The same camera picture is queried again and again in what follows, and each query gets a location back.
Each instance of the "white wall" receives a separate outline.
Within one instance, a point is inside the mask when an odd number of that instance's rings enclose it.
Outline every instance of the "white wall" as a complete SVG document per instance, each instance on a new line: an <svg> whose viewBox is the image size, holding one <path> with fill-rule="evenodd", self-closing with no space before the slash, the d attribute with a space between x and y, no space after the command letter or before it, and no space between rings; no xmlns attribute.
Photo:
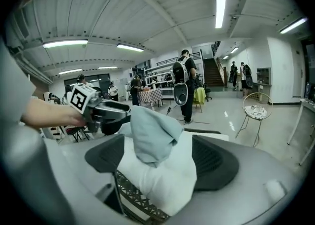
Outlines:
<svg viewBox="0 0 315 225"><path fill-rule="evenodd" d="M270 98L276 103L299 102L305 89L305 63L301 43L290 35L282 35L273 27L261 27L233 55L222 62L230 71L232 61L249 64L253 82L256 69L271 67Z"/></svg>

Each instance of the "ceiling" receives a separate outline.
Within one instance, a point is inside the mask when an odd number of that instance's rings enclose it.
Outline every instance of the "ceiling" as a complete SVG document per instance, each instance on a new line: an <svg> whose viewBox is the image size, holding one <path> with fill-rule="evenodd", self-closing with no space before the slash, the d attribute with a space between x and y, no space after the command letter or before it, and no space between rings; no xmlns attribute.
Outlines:
<svg viewBox="0 0 315 225"><path fill-rule="evenodd" d="M134 66L181 46L249 37L260 25L276 27L297 10L292 0L226 0L215 29L215 0L34 0L7 23L8 45L49 77L104 65ZM86 46L44 49L42 43L87 38ZM117 43L140 46L133 52Z"/></svg>

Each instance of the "black and white marker cube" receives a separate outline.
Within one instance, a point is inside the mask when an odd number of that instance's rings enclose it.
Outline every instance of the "black and white marker cube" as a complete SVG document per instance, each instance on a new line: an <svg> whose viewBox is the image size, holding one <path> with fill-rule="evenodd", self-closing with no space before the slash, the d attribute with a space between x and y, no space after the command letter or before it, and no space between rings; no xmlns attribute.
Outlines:
<svg viewBox="0 0 315 225"><path fill-rule="evenodd" d="M95 96L95 92L95 89L90 88L85 84L80 83L74 85L70 106L83 114L90 99Z"/></svg>

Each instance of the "floor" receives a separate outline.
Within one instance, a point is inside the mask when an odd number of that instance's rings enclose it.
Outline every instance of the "floor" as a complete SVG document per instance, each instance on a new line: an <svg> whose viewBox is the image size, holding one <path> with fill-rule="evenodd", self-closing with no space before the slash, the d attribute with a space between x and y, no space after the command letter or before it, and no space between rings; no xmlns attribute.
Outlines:
<svg viewBox="0 0 315 225"><path fill-rule="evenodd" d="M131 106L131 101L124 101L124 103ZM162 107L155 107L156 112L166 114L170 103L172 110L168 115L176 118L180 124L184 125L180 107L176 106L173 100L164 100ZM185 127L190 129L216 130L228 135L230 142L253 146L259 126L258 121L250 119L247 128L241 131L238 137L235 138L245 118L242 105L243 100L236 96L229 98L213 96L213 100L209 99L209 102L205 102L202 106L203 113L201 113L199 106L193 106L192 118L194 122ZM307 175L312 158L315 157L313 150L302 166L298 164L312 142L308 134L311 131L310 125L313 124L311 122L314 119L314 115L302 116L301 126L299 125L291 144L287 145L286 142L294 128L298 112L298 105L274 106L272 115L262 122L259 134L260 141L256 148L270 153L297 176L303 178ZM103 136L104 134L100 129L98 133L94 134L94 138ZM74 139L71 137L70 139L63 140L60 145L72 142L74 142Z"/></svg>

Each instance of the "stair railing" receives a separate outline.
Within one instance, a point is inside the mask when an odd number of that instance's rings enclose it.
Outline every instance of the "stair railing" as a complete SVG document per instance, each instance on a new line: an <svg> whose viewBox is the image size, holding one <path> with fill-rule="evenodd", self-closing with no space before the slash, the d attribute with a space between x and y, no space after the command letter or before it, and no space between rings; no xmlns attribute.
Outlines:
<svg viewBox="0 0 315 225"><path fill-rule="evenodd" d="M216 58L216 64L217 64L217 67L218 67L218 70L220 72L220 75L221 75L221 78L222 78L222 81L224 83L224 86L227 87L227 74L226 74L226 67L223 67L219 58Z"/></svg>

